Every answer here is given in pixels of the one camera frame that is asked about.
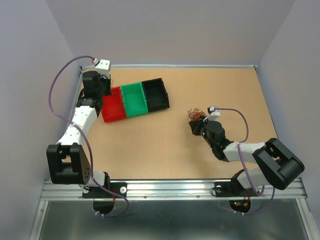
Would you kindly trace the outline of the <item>black plastic bin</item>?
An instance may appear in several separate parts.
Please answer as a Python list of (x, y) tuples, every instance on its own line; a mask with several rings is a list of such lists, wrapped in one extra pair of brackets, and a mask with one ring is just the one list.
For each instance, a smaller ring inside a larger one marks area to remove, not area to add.
[(157, 112), (170, 108), (169, 96), (162, 78), (141, 82), (148, 112)]

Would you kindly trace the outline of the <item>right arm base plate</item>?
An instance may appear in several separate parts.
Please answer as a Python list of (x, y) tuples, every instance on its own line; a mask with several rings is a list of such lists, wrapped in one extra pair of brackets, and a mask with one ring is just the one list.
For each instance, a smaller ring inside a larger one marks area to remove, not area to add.
[(224, 197), (257, 197), (252, 188), (243, 188), (237, 181), (217, 181), (211, 189), (211, 194), (217, 198)]

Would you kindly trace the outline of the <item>red plastic bin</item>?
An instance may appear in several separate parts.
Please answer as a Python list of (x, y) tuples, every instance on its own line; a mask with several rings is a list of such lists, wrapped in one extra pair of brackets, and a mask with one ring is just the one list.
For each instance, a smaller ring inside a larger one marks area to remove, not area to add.
[(102, 101), (101, 114), (105, 123), (123, 120), (127, 117), (122, 91), (119, 86), (113, 87), (111, 89), (111, 95), (103, 96)]

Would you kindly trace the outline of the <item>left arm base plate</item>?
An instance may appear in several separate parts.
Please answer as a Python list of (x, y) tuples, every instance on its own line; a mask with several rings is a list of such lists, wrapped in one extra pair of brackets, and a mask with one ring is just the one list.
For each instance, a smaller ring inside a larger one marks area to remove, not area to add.
[[(123, 197), (127, 197), (127, 183), (124, 181), (120, 182), (110, 182), (109, 190), (115, 194), (118, 194)], [(116, 198), (116, 196), (105, 192), (98, 186), (85, 186), (82, 191), (82, 198), (84, 199), (110, 199)]]

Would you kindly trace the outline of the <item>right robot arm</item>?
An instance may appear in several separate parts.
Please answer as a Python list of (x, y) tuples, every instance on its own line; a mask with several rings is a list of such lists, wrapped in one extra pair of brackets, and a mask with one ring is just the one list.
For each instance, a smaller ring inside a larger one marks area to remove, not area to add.
[(254, 169), (244, 167), (227, 184), (217, 184), (217, 196), (240, 196), (265, 185), (285, 190), (305, 170), (302, 161), (277, 138), (260, 143), (231, 141), (220, 122), (205, 121), (204, 116), (189, 121), (189, 125), (192, 134), (202, 136), (218, 160), (258, 165)]

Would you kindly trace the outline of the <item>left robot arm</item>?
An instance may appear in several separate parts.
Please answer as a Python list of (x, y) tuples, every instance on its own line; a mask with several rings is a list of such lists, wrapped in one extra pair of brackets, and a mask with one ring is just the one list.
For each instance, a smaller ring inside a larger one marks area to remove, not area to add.
[(82, 84), (65, 133), (46, 149), (50, 178), (54, 184), (94, 187), (95, 193), (106, 197), (111, 193), (109, 174), (94, 170), (92, 149), (86, 154), (84, 147), (89, 143), (87, 135), (102, 110), (103, 97), (111, 94), (110, 72), (87, 70), (82, 74)]

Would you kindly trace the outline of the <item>green plastic bin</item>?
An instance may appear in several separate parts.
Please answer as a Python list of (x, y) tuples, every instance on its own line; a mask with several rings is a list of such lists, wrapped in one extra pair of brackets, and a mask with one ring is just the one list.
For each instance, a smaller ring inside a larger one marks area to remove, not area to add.
[(126, 116), (128, 118), (149, 112), (146, 96), (141, 82), (120, 86)]

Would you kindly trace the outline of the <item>orange black wire ball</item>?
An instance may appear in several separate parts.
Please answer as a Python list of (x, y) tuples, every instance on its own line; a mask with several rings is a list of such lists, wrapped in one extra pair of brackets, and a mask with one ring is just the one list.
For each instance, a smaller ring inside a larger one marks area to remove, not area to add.
[(206, 117), (206, 116), (207, 116), (207, 114), (204, 111), (202, 111), (198, 107), (195, 107), (195, 108), (187, 111), (186, 120), (188, 122), (195, 122), (195, 121), (198, 121), (200, 118)]

